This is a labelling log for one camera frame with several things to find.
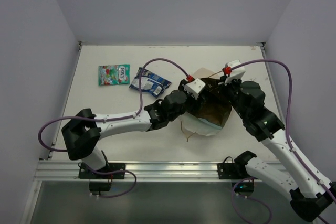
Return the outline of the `teal Fox's candy bag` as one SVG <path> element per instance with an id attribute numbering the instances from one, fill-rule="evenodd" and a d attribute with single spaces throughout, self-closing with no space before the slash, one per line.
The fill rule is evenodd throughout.
<path id="1" fill-rule="evenodd" d="M 98 85 L 116 86 L 130 84 L 130 65 L 104 65 L 98 67 Z"/>

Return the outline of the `dark brown snack bag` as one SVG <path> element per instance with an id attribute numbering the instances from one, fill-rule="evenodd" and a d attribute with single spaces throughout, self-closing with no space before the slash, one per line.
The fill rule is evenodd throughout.
<path id="1" fill-rule="evenodd" d="M 204 99 L 223 98 L 223 94 L 219 88 L 219 80 L 214 78 L 201 78 L 201 80 L 205 83 L 204 89 L 201 91 L 201 97 Z"/>

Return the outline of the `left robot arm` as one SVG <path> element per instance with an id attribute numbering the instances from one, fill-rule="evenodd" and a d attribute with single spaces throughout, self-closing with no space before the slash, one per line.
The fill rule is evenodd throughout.
<path id="1" fill-rule="evenodd" d="M 166 127 L 186 112 L 187 106 L 198 100 L 206 84 L 199 78 L 181 81 L 177 90 L 164 99 L 147 105 L 140 113 L 94 114 L 83 109 L 61 129 L 66 152 L 72 161 L 81 160 L 97 178 L 104 178 L 109 165 L 103 151 L 97 148 L 99 140 L 127 132 L 148 132 Z"/>

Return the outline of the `blue snack packet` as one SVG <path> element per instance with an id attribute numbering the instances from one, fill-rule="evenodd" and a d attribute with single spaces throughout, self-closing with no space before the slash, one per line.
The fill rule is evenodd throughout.
<path id="1" fill-rule="evenodd" d="M 172 83 L 159 75 L 144 69 L 141 75 L 141 91 L 158 98 Z"/>

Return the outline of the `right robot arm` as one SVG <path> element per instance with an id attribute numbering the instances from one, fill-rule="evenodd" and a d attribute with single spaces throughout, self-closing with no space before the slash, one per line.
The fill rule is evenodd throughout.
<path id="1" fill-rule="evenodd" d="M 231 178 L 254 177 L 284 195 L 294 212 L 312 222 L 335 202 L 335 182 L 324 176 L 288 135 L 285 125 L 265 107 L 265 93 L 253 81 L 223 76 L 218 82 L 224 95 L 242 119 L 246 131 L 268 148 L 286 169 L 277 170 L 251 151 L 237 156 L 232 163 L 218 166 L 220 175 Z"/>

